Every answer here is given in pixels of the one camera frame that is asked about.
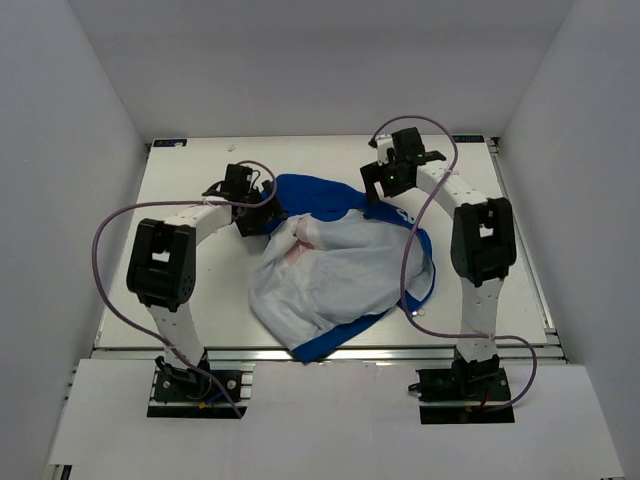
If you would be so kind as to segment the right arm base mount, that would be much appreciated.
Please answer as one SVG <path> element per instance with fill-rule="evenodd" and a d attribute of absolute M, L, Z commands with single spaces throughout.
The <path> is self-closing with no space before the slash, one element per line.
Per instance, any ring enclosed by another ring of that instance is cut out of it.
<path fill-rule="evenodd" d="M 407 387 L 423 425 L 513 424 L 515 415 L 500 358 L 468 362 L 459 353 L 448 368 L 420 369 Z"/>

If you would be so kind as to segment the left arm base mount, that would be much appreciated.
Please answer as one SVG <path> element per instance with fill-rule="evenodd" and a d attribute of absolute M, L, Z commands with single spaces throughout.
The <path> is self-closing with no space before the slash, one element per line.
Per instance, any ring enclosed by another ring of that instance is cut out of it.
<path fill-rule="evenodd" d="M 209 377 L 191 369 L 176 368 L 166 363 L 163 356 L 158 356 L 147 417 L 240 419 L 251 395 L 251 374 L 230 367 L 211 369 L 205 360 L 199 367 L 216 377 L 223 389 Z"/>

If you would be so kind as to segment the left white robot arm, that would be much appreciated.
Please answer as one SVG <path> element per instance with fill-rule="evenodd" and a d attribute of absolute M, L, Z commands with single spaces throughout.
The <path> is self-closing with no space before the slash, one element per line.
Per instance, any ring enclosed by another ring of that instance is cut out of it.
<path fill-rule="evenodd" d="M 228 226 L 247 238 L 262 235 L 269 224 L 284 218 L 276 181 L 258 184 L 258 170 L 270 172 L 252 160 L 229 164 L 224 179 L 209 187 L 202 200 L 162 220 L 143 219 L 137 226 L 126 286 L 153 318 L 165 344 L 165 363 L 182 368 L 176 384 L 191 399 L 205 396 L 212 378 L 199 366 L 205 347 L 190 308 L 197 247 Z"/>

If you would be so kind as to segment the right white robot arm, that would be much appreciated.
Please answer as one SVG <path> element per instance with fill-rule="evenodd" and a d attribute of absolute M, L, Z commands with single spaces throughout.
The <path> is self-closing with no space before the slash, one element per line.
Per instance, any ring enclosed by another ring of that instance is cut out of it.
<path fill-rule="evenodd" d="M 367 201 L 417 188 L 452 220 L 450 258 L 462 287 L 460 333 L 451 374 L 453 390 L 472 399 L 497 374 L 495 343 L 499 295 L 517 252 L 511 203 L 490 198 L 456 173 L 456 160 L 427 151 L 415 127 L 373 137 L 377 159 L 360 168 Z"/>

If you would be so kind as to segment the blue white red jacket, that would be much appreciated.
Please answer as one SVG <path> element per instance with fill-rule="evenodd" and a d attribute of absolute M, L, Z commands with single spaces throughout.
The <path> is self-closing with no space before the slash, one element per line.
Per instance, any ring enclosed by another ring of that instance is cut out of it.
<path fill-rule="evenodd" d="M 401 208 L 299 174 L 278 176 L 276 196 L 286 219 L 266 234 L 249 305 L 296 360 L 319 360 L 394 307 L 431 297 L 431 239 Z"/>

